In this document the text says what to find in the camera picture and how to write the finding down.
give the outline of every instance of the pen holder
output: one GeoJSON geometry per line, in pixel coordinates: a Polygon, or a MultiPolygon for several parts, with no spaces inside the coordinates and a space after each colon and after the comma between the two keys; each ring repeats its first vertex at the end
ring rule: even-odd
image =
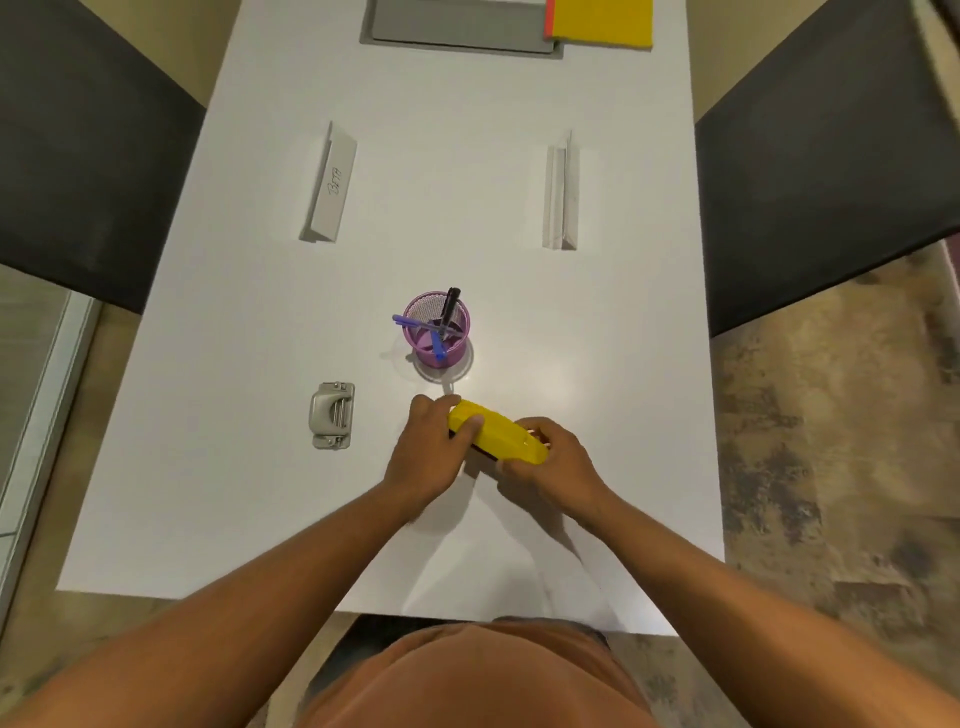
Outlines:
{"type": "MultiPolygon", "coordinates": [[[[418,321],[439,324],[444,313],[444,301],[446,301],[445,291],[430,291],[420,294],[407,305],[403,315],[418,321]]],[[[456,308],[453,309],[453,316],[450,317],[450,328],[461,331],[464,335],[444,337],[444,347],[446,348],[446,359],[444,361],[437,360],[436,354],[433,353],[430,332],[425,328],[405,328],[403,338],[413,347],[414,355],[423,364],[433,369],[445,369],[452,367],[467,353],[470,314],[462,301],[458,301],[456,308]]]]}

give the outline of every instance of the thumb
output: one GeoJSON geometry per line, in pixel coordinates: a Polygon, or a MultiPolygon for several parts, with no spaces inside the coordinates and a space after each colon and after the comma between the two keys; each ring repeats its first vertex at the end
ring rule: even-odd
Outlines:
{"type": "Polygon", "coordinates": [[[500,460],[496,468],[507,477],[521,483],[532,483],[537,475],[537,466],[525,460],[500,460]]]}
{"type": "Polygon", "coordinates": [[[483,415],[473,415],[473,417],[460,425],[457,434],[453,436],[453,443],[457,446],[457,449],[463,453],[464,457],[467,456],[467,450],[470,449],[470,445],[473,444],[482,426],[483,415]]]}

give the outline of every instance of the brown shirt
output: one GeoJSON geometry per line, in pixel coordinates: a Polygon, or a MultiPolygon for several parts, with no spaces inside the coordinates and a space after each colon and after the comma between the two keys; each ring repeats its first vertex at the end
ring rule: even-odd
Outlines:
{"type": "Polygon", "coordinates": [[[610,651],[556,622],[450,624],[399,640],[322,692],[319,726],[639,726],[650,708],[610,651]]]}

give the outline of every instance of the yellow stapler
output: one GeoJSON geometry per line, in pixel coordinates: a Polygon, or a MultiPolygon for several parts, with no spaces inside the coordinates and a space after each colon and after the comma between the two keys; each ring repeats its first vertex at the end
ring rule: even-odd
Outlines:
{"type": "Polygon", "coordinates": [[[483,427],[473,441],[473,446],[494,460],[525,460],[539,465],[550,454],[540,440],[501,414],[471,401],[461,400],[450,410],[447,424],[451,432],[474,415],[483,415],[483,427]]]}

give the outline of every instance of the yellow folder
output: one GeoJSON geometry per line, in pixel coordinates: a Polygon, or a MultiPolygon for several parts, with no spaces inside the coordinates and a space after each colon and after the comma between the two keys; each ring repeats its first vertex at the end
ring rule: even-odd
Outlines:
{"type": "Polygon", "coordinates": [[[653,0],[547,0],[544,36],[652,48],[653,0]]]}

